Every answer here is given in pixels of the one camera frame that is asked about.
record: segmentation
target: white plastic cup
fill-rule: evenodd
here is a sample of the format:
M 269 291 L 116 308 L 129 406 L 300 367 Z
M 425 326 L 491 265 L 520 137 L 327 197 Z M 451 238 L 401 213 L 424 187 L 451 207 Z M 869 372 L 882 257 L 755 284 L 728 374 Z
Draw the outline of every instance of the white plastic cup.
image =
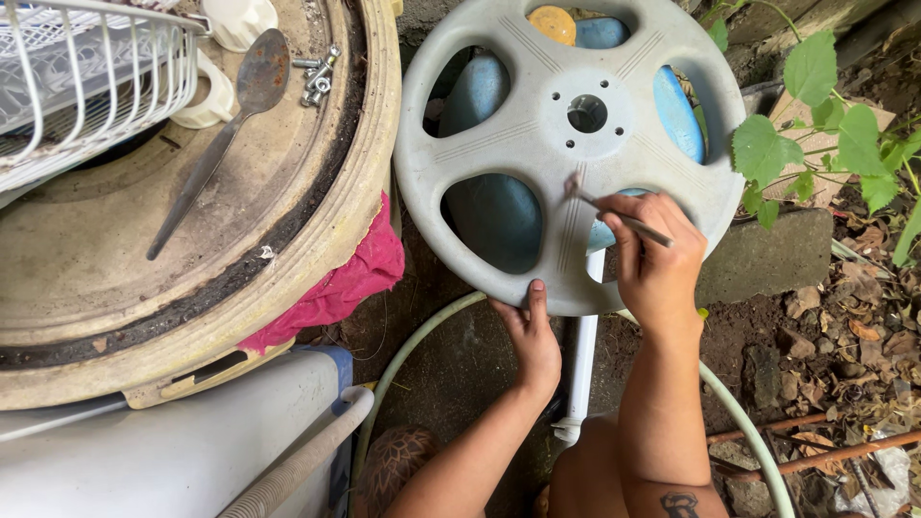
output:
M 234 53 L 245 53 L 260 34 L 278 29 L 269 0 L 202 0 L 199 10 L 211 20 L 215 40 Z

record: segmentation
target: orange plastic object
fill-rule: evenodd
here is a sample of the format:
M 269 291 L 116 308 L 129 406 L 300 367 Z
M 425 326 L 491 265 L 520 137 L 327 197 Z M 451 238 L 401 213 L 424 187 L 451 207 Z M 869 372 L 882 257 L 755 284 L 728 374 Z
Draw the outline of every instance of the orange plastic object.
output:
M 528 21 L 547 38 L 576 46 L 576 21 L 560 7 L 538 7 L 530 12 Z

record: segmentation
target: gray plastic wheel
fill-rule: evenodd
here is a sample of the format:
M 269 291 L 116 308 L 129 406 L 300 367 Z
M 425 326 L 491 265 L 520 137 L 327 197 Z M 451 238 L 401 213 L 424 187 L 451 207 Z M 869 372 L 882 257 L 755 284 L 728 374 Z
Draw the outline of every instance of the gray plastic wheel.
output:
M 709 239 L 707 254 L 729 226 L 744 180 L 730 163 L 731 132 L 745 119 L 739 87 L 706 32 L 670 0 L 585 0 L 580 7 L 619 18 L 632 36 L 619 47 L 588 50 L 543 36 L 525 18 L 535 0 L 466 0 L 419 48 L 403 78 L 394 164 L 413 221 L 436 255 L 487 295 L 523 306 L 534 278 L 547 284 L 551 314 L 581 316 L 624 308 L 615 282 L 586 272 L 585 252 L 596 211 L 564 199 L 563 182 L 584 173 L 596 195 L 630 187 L 665 190 Z M 429 92 L 451 56 L 471 45 L 492 50 L 512 88 L 489 119 L 447 138 L 423 130 Z M 680 68 L 704 107 L 709 136 L 705 165 L 669 139 L 656 111 L 653 76 Z M 595 133 L 567 120 L 569 104 L 593 95 L 608 119 Z M 440 213 L 455 182 L 502 172 L 526 183 L 541 204 L 543 239 L 537 265 L 522 275 L 499 271 L 471 252 Z

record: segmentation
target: leg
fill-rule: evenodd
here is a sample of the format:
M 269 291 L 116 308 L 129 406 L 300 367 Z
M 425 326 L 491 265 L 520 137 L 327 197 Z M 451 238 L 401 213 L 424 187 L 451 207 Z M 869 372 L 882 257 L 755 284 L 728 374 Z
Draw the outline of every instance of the leg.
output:
M 356 518 L 381 518 L 410 477 L 441 449 L 438 436 L 418 425 L 385 431 L 367 449 L 356 483 Z
M 617 416 L 586 418 L 550 477 L 550 518 L 628 518 L 618 472 Z

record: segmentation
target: green leaf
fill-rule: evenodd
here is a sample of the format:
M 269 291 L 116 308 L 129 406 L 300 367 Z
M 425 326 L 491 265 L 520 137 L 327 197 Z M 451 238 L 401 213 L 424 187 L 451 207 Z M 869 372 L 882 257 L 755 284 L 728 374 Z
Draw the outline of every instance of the green leaf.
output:
M 812 124 L 829 135 L 838 133 L 838 124 L 845 118 L 845 104 L 836 97 L 830 97 L 812 109 Z
M 903 159 L 911 159 L 919 148 L 921 148 L 921 134 L 918 133 L 909 136 L 906 140 L 886 142 L 880 147 L 882 165 L 886 171 L 896 172 L 902 168 Z
M 713 38 L 713 43 L 717 45 L 720 52 L 724 53 L 729 48 L 729 32 L 726 31 L 726 21 L 723 18 L 717 18 L 706 33 Z
M 908 222 L 905 223 L 902 237 L 899 238 L 898 244 L 895 245 L 895 252 L 892 253 L 892 262 L 896 266 L 905 266 L 910 263 L 908 253 L 911 251 L 912 241 L 915 240 L 915 236 L 918 233 L 921 233 L 921 210 L 918 210 L 918 205 L 915 205 L 915 208 L 912 209 L 912 215 L 908 217 Z
M 799 177 L 787 187 L 784 194 L 794 191 L 796 191 L 797 200 L 800 203 L 803 203 L 812 196 L 812 171 L 801 172 Z
M 758 189 L 757 184 L 749 185 L 748 189 L 745 189 L 745 192 L 742 193 L 742 206 L 745 207 L 745 212 L 752 216 L 758 213 L 762 202 L 761 190 Z
M 793 48 L 784 65 L 784 85 L 794 99 L 819 106 L 838 82 L 834 35 L 822 30 Z
M 736 171 L 746 180 L 768 185 L 789 163 L 803 163 L 803 149 L 795 141 L 777 134 L 771 121 L 752 115 L 732 136 Z
M 704 140 L 706 140 L 706 119 L 704 118 L 704 107 L 700 104 L 694 106 L 694 118 L 697 119 L 697 124 L 700 125 L 700 131 L 704 134 Z
M 761 210 L 758 211 L 758 222 L 761 223 L 762 227 L 770 230 L 777 220 L 778 212 L 780 212 L 780 204 L 777 203 L 777 200 L 767 200 L 761 205 Z
M 886 176 L 890 173 L 882 165 L 880 150 L 876 146 L 880 131 L 876 116 L 866 104 L 856 104 L 841 120 L 838 137 L 838 157 L 848 171 L 861 176 Z
M 885 176 L 861 176 L 860 190 L 863 193 L 864 201 L 867 202 L 869 213 L 873 214 L 877 210 L 887 206 L 889 202 L 899 194 L 899 184 L 895 181 L 895 176 L 887 174 Z

